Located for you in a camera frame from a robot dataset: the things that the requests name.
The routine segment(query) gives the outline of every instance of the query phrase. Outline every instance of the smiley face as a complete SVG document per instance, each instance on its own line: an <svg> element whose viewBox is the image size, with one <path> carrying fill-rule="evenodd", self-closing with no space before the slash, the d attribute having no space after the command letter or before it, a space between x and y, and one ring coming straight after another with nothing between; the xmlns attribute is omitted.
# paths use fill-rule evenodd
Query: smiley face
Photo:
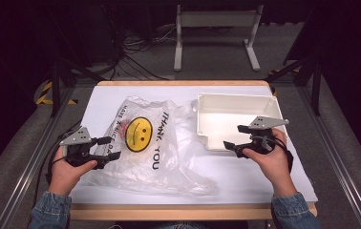
<svg viewBox="0 0 361 229"><path fill-rule="evenodd" d="M137 117L131 121L126 130L126 145L129 150L138 153L150 144L153 126L145 117Z"/></svg>

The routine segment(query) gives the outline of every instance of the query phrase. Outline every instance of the white surface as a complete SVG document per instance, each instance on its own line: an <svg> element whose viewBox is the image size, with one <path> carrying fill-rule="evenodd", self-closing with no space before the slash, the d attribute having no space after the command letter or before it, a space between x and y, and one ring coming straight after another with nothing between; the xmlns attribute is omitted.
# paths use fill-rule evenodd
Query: white surface
<svg viewBox="0 0 361 229"><path fill-rule="evenodd" d="M172 100L180 106L197 99L198 93L271 95L268 87L264 86L96 86L83 117L82 126L86 126L93 137L103 136L115 119L118 107L130 95L140 96L149 101ZM219 193L215 196L147 196L90 186L79 181L71 192L73 203L229 204L270 202L272 187L255 162L250 159L236 158L233 152L206 151L199 142L196 142L195 145L198 154L195 171L217 182ZM290 140L287 142L287 147L294 156L291 174L297 189L303 193L307 202L317 201Z"/></svg>

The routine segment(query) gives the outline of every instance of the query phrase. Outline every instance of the white tray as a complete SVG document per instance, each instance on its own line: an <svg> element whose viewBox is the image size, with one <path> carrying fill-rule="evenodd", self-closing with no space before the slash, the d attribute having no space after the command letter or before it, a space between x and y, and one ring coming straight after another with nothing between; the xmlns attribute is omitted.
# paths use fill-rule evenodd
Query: white tray
<svg viewBox="0 0 361 229"><path fill-rule="evenodd" d="M223 141L248 143L250 134L237 126L248 126L256 116L282 118L275 96L247 94L198 94L197 134L207 150L225 151ZM276 127L287 133L285 126Z"/></svg>

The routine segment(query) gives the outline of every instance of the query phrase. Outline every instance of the person's right hand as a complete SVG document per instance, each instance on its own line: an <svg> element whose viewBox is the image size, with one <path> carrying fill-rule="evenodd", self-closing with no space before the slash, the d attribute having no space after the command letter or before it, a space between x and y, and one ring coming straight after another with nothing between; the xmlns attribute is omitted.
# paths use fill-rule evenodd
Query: person's right hand
<svg viewBox="0 0 361 229"><path fill-rule="evenodd" d="M59 147L53 161L62 157L62 147ZM81 166L74 167L65 159L58 160L52 168L53 176L49 192L66 197L79 182L80 177L91 171L96 165L97 161L91 160Z"/></svg>
<svg viewBox="0 0 361 229"><path fill-rule="evenodd" d="M272 129L276 138L287 141L285 133L278 129ZM282 148L275 146L275 149L267 155L261 155L251 149L243 149L243 153L257 162L265 177L272 183L276 197L291 196L297 193L288 171L287 156Z"/></svg>

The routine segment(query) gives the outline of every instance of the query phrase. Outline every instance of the denim jacket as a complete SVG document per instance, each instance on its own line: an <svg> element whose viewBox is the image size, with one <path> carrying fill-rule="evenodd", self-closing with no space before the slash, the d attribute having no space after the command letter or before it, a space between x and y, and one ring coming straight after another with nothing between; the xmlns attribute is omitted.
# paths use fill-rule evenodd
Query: denim jacket
<svg viewBox="0 0 361 229"><path fill-rule="evenodd" d="M70 197L45 192L32 209L32 222L29 228L66 228L71 202ZM272 206L275 223L279 222L281 228L321 228L317 218L309 211L301 193L290 197L274 197ZM179 222L160 227L160 229L172 228L200 229L203 227L191 222Z"/></svg>
<svg viewBox="0 0 361 229"><path fill-rule="evenodd" d="M71 198L45 192L32 209L29 228L66 228L71 210Z"/></svg>

